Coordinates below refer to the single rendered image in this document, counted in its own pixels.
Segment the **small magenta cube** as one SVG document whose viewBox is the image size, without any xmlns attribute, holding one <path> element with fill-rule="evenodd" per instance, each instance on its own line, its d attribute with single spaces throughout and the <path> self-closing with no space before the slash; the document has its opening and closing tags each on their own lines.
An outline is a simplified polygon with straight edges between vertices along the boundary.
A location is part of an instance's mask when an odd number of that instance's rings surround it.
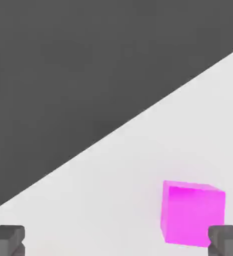
<svg viewBox="0 0 233 256">
<path fill-rule="evenodd" d="M 225 223 L 225 191 L 209 184 L 165 180 L 160 228 L 169 244 L 208 247 L 208 228 Z"/>
</svg>

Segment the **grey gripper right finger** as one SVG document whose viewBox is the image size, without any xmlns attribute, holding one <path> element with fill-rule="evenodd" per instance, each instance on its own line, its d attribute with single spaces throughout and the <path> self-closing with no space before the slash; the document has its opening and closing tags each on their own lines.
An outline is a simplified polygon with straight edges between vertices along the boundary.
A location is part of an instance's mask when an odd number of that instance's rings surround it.
<svg viewBox="0 0 233 256">
<path fill-rule="evenodd" d="M 208 256 L 233 256 L 233 225 L 210 226 L 208 238 Z"/>
</svg>

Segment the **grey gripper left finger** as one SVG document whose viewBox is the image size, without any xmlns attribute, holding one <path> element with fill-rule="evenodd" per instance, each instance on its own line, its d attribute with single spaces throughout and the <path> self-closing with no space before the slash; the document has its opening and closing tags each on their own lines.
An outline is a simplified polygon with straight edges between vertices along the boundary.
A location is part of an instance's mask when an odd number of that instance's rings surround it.
<svg viewBox="0 0 233 256">
<path fill-rule="evenodd" d="M 25 256 L 25 234 L 22 225 L 0 225 L 0 256 Z"/>
</svg>

